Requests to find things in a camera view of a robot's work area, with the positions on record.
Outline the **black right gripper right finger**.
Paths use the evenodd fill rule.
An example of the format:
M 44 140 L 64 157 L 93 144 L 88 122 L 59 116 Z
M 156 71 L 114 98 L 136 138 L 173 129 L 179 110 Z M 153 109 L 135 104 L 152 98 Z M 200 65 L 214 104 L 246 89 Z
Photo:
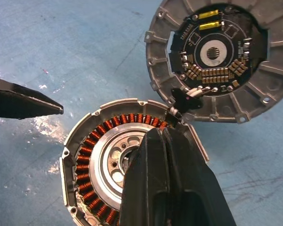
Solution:
M 176 129 L 149 130 L 129 158 L 119 226 L 237 226 L 218 180 Z

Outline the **silver spoked rotor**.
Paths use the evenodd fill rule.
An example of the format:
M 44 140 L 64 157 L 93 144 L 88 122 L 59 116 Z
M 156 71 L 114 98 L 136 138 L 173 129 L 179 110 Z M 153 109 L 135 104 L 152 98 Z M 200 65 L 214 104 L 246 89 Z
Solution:
M 120 209 L 130 155 L 152 128 L 136 122 L 123 124 L 106 132 L 94 146 L 89 160 L 89 175 L 95 192 L 108 206 Z

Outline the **silver motor housing copper coils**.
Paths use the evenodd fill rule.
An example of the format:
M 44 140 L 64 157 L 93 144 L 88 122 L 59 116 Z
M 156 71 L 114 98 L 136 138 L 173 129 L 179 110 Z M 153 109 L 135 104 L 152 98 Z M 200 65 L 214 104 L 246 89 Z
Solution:
M 167 106 L 126 98 L 102 105 L 86 114 L 64 143 L 60 163 L 64 204 L 77 226 L 119 226 L 119 211 L 108 206 L 95 192 L 89 175 L 94 146 L 109 130 L 127 123 L 166 125 Z

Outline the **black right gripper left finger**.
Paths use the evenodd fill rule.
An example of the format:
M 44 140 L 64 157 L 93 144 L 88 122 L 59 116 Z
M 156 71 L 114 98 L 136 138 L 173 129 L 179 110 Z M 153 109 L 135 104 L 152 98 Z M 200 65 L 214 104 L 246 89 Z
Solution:
M 0 118 L 26 119 L 64 113 L 64 107 L 33 89 L 0 79 Z

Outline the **silver motor lid circuit board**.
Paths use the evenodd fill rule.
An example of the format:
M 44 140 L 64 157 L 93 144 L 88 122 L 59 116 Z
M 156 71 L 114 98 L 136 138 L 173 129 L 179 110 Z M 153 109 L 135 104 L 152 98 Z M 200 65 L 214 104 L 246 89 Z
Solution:
M 152 88 L 212 88 L 193 121 L 244 123 L 283 98 L 283 0 L 162 0 L 145 34 Z

